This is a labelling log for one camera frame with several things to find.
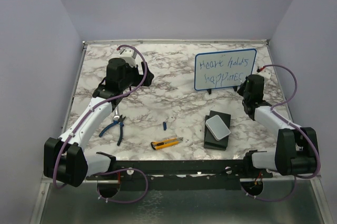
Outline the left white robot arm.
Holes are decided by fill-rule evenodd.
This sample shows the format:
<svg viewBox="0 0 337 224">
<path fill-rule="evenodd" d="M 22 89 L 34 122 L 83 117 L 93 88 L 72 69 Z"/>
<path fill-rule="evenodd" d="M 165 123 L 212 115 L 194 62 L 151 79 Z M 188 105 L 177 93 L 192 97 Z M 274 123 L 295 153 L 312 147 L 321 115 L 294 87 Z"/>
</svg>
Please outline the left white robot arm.
<svg viewBox="0 0 337 224">
<path fill-rule="evenodd" d="M 106 76 L 94 90 L 89 105 L 77 121 L 58 138 L 50 137 L 44 144 L 44 176 L 54 183 L 78 187 L 86 177 L 100 174 L 111 179 L 116 174 L 115 157 L 103 152 L 86 155 L 84 150 L 100 124 L 119 105 L 123 97 L 141 86 L 149 86 L 154 75 L 147 62 L 136 64 L 123 58 L 108 61 Z"/>
</svg>

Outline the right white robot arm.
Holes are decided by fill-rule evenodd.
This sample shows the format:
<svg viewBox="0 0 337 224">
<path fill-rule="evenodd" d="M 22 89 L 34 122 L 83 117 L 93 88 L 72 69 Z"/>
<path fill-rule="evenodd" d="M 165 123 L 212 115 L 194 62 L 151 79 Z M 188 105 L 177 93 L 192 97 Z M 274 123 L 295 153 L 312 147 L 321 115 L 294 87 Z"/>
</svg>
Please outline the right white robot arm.
<svg viewBox="0 0 337 224">
<path fill-rule="evenodd" d="M 245 113 L 276 136 L 274 151 L 249 151 L 242 163 L 247 177 L 254 177 L 261 169 L 275 171 L 283 176 L 305 178 L 316 176 L 320 168 L 316 132 L 311 127 L 301 127 L 280 115 L 263 99 L 264 77 L 249 75 L 237 93 L 243 97 Z"/>
</svg>

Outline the blue framed whiteboard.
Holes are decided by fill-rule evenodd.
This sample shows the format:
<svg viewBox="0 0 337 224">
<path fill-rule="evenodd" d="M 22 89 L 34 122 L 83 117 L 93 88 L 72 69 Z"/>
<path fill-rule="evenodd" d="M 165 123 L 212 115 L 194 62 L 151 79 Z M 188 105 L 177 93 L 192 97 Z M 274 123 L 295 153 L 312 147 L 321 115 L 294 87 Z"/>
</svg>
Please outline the blue framed whiteboard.
<svg viewBox="0 0 337 224">
<path fill-rule="evenodd" d="M 252 74 L 257 50 L 239 49 L 199 53 L 195 56 L 194 89 L 209 90 L 239 86 Z"/>
</svg>

